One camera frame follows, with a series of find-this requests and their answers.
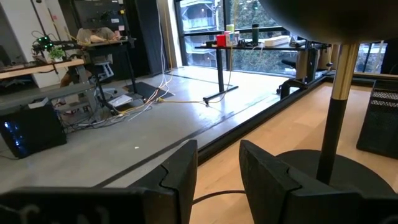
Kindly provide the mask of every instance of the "red object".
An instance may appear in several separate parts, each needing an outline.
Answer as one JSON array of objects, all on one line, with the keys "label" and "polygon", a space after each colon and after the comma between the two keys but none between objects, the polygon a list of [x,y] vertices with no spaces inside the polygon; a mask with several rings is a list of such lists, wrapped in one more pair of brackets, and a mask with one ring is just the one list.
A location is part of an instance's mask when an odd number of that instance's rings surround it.
[{"label": "red object", "polygon": [[226,39],[224,34],[217,35],[217,47],[226,47]]}]

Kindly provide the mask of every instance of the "window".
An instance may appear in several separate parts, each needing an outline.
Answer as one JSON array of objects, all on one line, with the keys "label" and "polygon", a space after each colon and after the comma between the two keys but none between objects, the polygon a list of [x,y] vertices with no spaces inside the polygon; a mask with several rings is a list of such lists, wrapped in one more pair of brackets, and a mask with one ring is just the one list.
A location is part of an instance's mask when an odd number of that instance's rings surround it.
[{"label": "window", "polygon": [[184,33],[224,30],[223,0],[180,2]]},{"label": "window", "polygon": [[358,58],[356,60],[356,65],[355,65],[355,72],[380,73],[384,54],[386,53],[386,47],[387,44],[381,45],[380,43],[361,44],[359,46]]},{"label": "window", "polygon": [[[217,67],[216,50],[195,49],[206,41],[215,40],[216,35],[188,36],[185,37],[185,49],[187,51],[188,65],[205,67]],[[225,52],[223,50],[223,66],[226,68]]]},{"label": "window", "polygon": [[277,23],[271,19],[258,0],[228,0],[231,9],[231,23],[234,23],[235,29],[251,28],[252,24],[259,24],[260,27],[277,26]]},{"label": "window", "polygon": [[[262,32],[260,39],[289,35],[288,31]],[[251,34],[241,34],[243,39],[251,39]],[[296,57],[297,51],[288,50],[234,50],[233,70],[247,72],[279,73],[284,75],[295,75],[295,70],[282,63],[282,59]]]}]

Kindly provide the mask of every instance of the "gray floor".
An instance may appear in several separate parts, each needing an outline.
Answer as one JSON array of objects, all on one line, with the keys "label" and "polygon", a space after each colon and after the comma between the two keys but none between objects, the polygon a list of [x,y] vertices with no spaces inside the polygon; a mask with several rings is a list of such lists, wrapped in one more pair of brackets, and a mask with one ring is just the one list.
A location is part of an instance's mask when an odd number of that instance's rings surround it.
[{"label": "gray floor", "polygon": [[[170,82],[170,92],[175,96],[168,100],[200,101],[218,91],[216,70],[185,67],[173,73],[181,77],[173,77]],[[224,72],[226,83],[228,78],[229,72]],[[112,127],[72,133],[64,146],[19,161],[0,157],[0,178],[3,180],[0,192],[20,186],[92,187],[191,133],[199,134],[194,138],[199,146],[203,146],[277,102],[279,96],[275,90],[285,80],[233,72],[230,84],[239,85],[239,89],[229,92],[222,102],[210,107],[198,103],[157,103],[153,104],[152,110],[131,121],[127,119]],[[161,75],[139,80],[154,86],[161,81]],[[125,82],[110,84],[124,85]],[[177,148],[108,186],[125,187],[131,184]],[[0,141],[0,155],[10,156],[9,151],[4,151],[6,149]]]}]

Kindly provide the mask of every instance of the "standing desk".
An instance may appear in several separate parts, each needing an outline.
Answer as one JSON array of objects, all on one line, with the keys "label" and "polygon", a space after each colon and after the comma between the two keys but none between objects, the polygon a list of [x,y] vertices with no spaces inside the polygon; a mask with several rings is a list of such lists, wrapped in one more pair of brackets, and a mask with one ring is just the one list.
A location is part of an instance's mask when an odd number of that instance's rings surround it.
[{"label": "standing desk", "polygon": [[294,50],[294,51],[304,51],[307,50],[305,46],[301,47],[291,47],[289,44],[280,44],[273,47],[263,47],[259,45],[256,48],[253,47],[207,47],[205,45],[195,47],[196,49],[215,49],[216,50],[216,62],[217,62],[217,72],[218,72],[218,93],[203,97],[203,100],[208,103],[211,99],[216,98],[226,92],[235,90],[239,88],[238,86],[231,86],[227,90],[224,89],[224,77],[223,77],[223,58],[221,50]]},{"label": "standing desk", "polygon": [[[131,61],[130,61],[130,56],[129,56],[129,52],[128,52],[128,47],[130,47],[129,43],[130,43],[130,41],[128,41],[128,40],[110,40],[110,41],[106,41],[106,42],[102,42],[102,43],[86,45],[85,47],[86,47],[86,52],[90,56],[91,61],[92,61],[92,58],[94,58],[94,57],[106,56],[109,54],[118,54],[120,52],[124,52],[126,54],[127,61],[129,62],[128,66],[129,66],[130,75],[131,75],[133,92],[134,92],[134,94],[136,94],[137,93],[136,78],[134,76],[134,71],[131,67]],[[114,111],[114,108],[111,105],[109,105],[108,102],[106,101],[106,97],[105,97],[103,88],[101,86],[101,82],[100,82],[100,78],[99,78],[98,74],[95,72],[93,75],[97,82],[99,93],[101,95],[102,104],[104,104],[111,111]]]},{"label": "standing desk", "polygon": [[65,86],[63,88],[57,88],[54,90],[49,91],[41,91],[31,95],[24,95],[23,97],[13,98],[1,101],[0,97],[0,114],[10,113],[14,111],[15,108],[20,107],[21,105],[27,105],[32,101],[38,98],[45,98],[47,97],[49,100],[65,97],[68,95],[74,95],[79,93],[85,93],[88,102],[80,102],[77,105],[73,105],[74,108],[79,108],[82,106],[90,106],[92,113],[94,113],[94,117],[98,119],[97,104],[94,98],[94,93],[91,90],[91,85],[88,82],[87,76],[85,75],[85,68],[84,68],[84,61],[82,59],[76,59],[69,62],[60,62],[55,64],[48,64],[43,66],[31,67],[31,68],[24,68],[22,65],[11,67],[9,69],[2,70],[0,72],[0,79],[3,78],[13,78],[19,77],[22,75],[28,75],[32,73],[40,73],[40,72],[48,72],[55,68],[67,68],[67,67],[75,67],[80,77],[80,83]]}]

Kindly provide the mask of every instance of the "potted plant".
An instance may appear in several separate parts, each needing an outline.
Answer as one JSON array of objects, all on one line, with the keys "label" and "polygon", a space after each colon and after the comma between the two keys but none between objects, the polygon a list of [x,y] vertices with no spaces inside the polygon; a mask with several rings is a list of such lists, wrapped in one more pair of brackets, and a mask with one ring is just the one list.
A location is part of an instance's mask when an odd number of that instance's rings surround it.
[{"label": "potted plant", "polygon": [[63,50],[60,48],[54,48],[50,51],[49,57],[53,60],[53,62],[62,62]]}]

